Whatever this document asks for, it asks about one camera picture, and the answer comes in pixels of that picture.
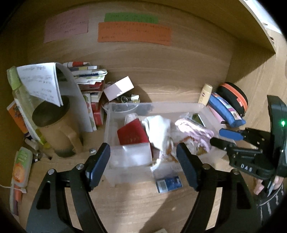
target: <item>blue package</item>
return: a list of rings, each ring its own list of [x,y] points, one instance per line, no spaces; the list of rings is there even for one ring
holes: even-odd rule
[[[158,193],[167,193],[182,187],[181,180],[178,176],[167,177],[156,181]]]
[[[217,93],[210,95],[209,105],[230,125],[235,128],[246,124],[237,111]]]

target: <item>blue pencil case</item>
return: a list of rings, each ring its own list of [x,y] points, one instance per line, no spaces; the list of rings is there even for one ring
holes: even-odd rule
[[[235,109],[217,93],[212,93],[210,95],[208,103],[230,125],[230,127],[235,128],[246,123],[246,121],[239,116],[237,111],[235,111]]]

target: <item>human hand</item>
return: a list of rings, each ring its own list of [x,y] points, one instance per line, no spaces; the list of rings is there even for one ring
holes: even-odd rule
[[[274,179],[275,186],[274,186],[273,190],[276,190],[281,186],[283,179],[284,178],[280,177],[280,176],[275,177],[275,179]],[[256,179],[256,186],[255,186],[254,191],[253,191],[256,195],[258,195],[264,189],[264,185],[262,184],[262,181],[263,180]]]

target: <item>plastic storage bin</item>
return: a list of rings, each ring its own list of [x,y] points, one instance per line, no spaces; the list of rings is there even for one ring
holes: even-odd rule
[[[206,128],[211,129],[215,133],[216,137],[219,137],[218,132],[222,128],[222,125],[216,120],[211,111],[203,104],[175,102],[154,102],[138,104],[110,103],[107,112],[104,141],[111,146],[111,158],[106,166],[104,175],[112,186],[124,182],[135,183],[154,180],[155,177],[162,178],[173,172],[182,171],[180,164],[175,162],[162,163],[154,172],[154,174],[151,172],[150,167],[147,165],[130,167],[113,166],[113,162],[117,160],[117,158],[115,158],[117,154],[114,153],[113,150],[117,150],[118,147],[115,146],[120,145],[117,130],[124,126],[125,116],[132,112],[137,113],[139,116],[161,115],[162,117],[170,119],[173,123],[183,113],[198,113]],[[215,163],[225,154],[226,152],[212,147],[209,153],[200,155],[199,158],[203,163],[209,163],[214,166]]]

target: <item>screw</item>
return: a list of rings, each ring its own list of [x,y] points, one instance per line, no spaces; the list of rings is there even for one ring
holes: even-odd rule
[[[89,149],[89,152],[90,152],[90,156],[91,156],[91,155],[95,155],[97,153],[97,150],[94,148],[91,148],[91,149]]]
[[[203,167],[205,170],[209,170],[209,169],[210,169],[210,165],[209,165],[209,164],[203,164],[202,167]]]
[[[233,172],[233,174],[235,174],[235,175],[239,175],[239,174],[240,174],[240,172],[239,172],[238,169],[232,169],[232,172]]]
[[[55,172],[55,170],[52,168],[52,169],[50,169],[50,170],[48,171],[48,174],[49,174],[49,175],[52,175],[54,172]]]
[[[78,164],[78,165],[76,166],[76,168],[77,168],[78,170],[81,170],[81,169],[84,168],[84,165],[83,165],[83,164]]]

